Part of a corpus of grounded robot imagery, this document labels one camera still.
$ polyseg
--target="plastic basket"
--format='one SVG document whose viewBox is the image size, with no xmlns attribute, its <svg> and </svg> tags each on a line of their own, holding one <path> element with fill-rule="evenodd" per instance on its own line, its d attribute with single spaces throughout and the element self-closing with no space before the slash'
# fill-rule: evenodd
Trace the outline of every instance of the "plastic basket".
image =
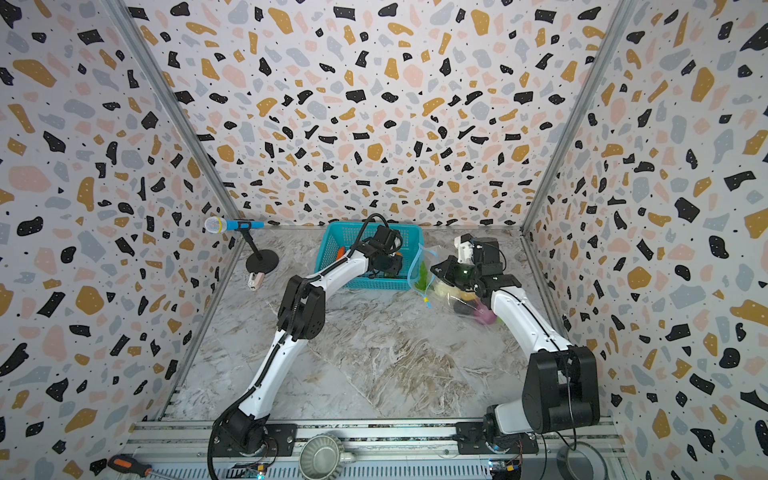
<svg viewBox="0 0 768 480">
<path fill-rule="evenodd" d="M 373 237 L 380 223 L 369 223 L 362 239 Z M 408 269 L 411 263 L 416 260 L 419 253 L 419 244 L 424 244 L 424 235 L 419 225 L 401 225 L 400 223 L 390 223 L 389 226 L 399 231 L 402 235 L 402 247 L 399 253 L 402 254 L 402 269 L 397 278 L 384 278 L 383 274 L 375 278 L 358 276 L 348 282 L 346 288 L 366 288 L 370 290 L 408 290 Z M 362 227 L 362 222 L 333 222 L 326 228 L 326 234 L 323 236 L 323 244 L 320 245 L 320 252 L 317 254 L 315 271 L 319 272 L 336 261 L 336 255 L 339 248 L 344 247 L 349 250 L 352 243 L 357 238 L 357 233 Z"/>
</svg>

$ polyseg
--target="blue microphone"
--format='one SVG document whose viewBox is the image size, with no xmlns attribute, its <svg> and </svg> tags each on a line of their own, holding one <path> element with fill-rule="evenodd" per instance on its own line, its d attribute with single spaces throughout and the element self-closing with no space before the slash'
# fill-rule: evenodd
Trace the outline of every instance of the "blue microphone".
<svg viewBox="0 0 768 480">
<path fill-rule="evenodd" d="M 205 230 L 211 233 L 221 233 L 226 230 L 249 230 L 263 228 L 264 222 L 253 220 L 225 220 L 221 217 L 208 217 L 205 220 Z"/>
</svg>

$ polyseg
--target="mounting plate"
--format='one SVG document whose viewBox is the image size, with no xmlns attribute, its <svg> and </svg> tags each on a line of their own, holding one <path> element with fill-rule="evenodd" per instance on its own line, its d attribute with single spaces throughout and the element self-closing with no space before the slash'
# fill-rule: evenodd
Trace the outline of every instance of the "mounting plate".
<svg viewBox="0 0 768 480">
<path fill-rule="evenodd" d="M 269 439 L 267 443 L 267 449 L 262 450 L 261 455 L 263 459 L 269 460 L 274 457 L 290 457 L 293 455 L 293 446 L 296 444 L 296 424 L 295 423 L 267 423 L 264 427 L 266 429 L 266 437 Z M 233 458 L 241 456 L 237 453 L 237 450 L 233 449 L 227 442 L 219 442 L 214 444 L 214 458 Z M 247 461 L 251 456 L 242 456 L 244 461 Z"/>
<path fill-rule="evenodd" d="M 466 438 L 464 442 L 458 442 L 458 453 L 460 455 L 485 455 L 485 454 L 517 454 L 519 449 L 513 445 L 507 452 L 496 452 L 491 450 L 485 443 L 485 437 L 482 433 L 482 422 L 457 422 L 456 434 Z M 518 433 L 520 442 L 523 445 L 524 454 L 538 453 L 538 442 L 531 439 L 526 433 Z"/>
</svg>

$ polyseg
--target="patterned wall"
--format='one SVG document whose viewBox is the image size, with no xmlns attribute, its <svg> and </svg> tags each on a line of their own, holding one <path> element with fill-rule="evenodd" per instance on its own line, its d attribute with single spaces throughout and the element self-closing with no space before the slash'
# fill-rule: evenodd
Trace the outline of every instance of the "patterned wall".
<svg viewBox="0 0 768 480">
<path fill-rule="evenodd" d="M 438 225 L 525 216 L 611 19 L 584 3 L 128 2 L 245 217 Z"/>
<path fill-rule="evenodd" d="M 531 232 L 638 478 L 768 478 L 766 21 L 638 3 Z"/>
<path fill-rule="evenodd" d="M 202 233 L 218 203 L 98 3 L 0 15 L 0 477 L 103 478 L 231 245 Z"/>
</svg>

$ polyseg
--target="gray marble surface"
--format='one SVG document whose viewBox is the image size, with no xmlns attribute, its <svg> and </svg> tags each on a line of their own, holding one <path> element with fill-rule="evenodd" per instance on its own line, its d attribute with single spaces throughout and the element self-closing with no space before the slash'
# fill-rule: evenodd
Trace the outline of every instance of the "gray marble surface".
<svg viewBox="0 0 768 480">
<path fill-rule="evenodd" d="M 506 273 L 544 312 L 517 231 L 425 229 L 425 245 L 454 253 L 461 233 L 497 237 Z M 213 420 L 243 393 L 267 354 L 286 282 L 314 271 L 323 230 L 255 237 L 280 255 L 280 265 L 252 292 L 245 270 L 251 252 L 243 250 L 165 420 Z M 413 291 L 341 289 L 326 307 L 326 325 L 281 385 L 273 419 L 479 417 L 520 395 L 528 361 L 501 323 L 437 314 Z"/>
</svg>

